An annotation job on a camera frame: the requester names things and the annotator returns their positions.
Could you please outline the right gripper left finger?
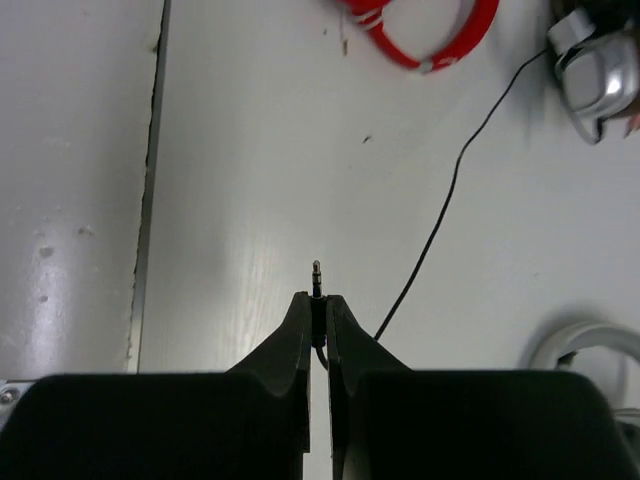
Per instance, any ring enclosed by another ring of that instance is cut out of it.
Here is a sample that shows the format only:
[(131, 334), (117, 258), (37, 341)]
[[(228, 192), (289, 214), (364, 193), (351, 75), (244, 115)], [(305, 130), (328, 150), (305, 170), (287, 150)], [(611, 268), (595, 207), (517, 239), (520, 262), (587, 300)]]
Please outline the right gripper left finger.
[(299, 479), (310, 449), (311, 300), (225, 372), (36, 381), (1, 433), (5, 479)]

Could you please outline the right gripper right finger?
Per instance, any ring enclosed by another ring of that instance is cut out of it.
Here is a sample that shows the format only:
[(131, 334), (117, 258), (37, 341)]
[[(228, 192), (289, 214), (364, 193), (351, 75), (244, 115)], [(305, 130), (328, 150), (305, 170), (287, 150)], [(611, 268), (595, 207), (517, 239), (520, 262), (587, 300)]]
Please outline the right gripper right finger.
[(566, 371), (413, 370), (326, 301), (337, 479), (635, 479), (611, 408)]

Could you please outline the brown silver headphones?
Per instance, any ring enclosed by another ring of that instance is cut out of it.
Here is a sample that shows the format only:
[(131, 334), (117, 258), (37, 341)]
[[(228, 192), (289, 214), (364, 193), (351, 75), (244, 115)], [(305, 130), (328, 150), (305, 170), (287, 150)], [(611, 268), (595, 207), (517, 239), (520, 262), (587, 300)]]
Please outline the brown silver headphones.
[(576, 132), (600, 143), (606, 122), (639, 130), (639, 3), (550, 1), (550, 72)]

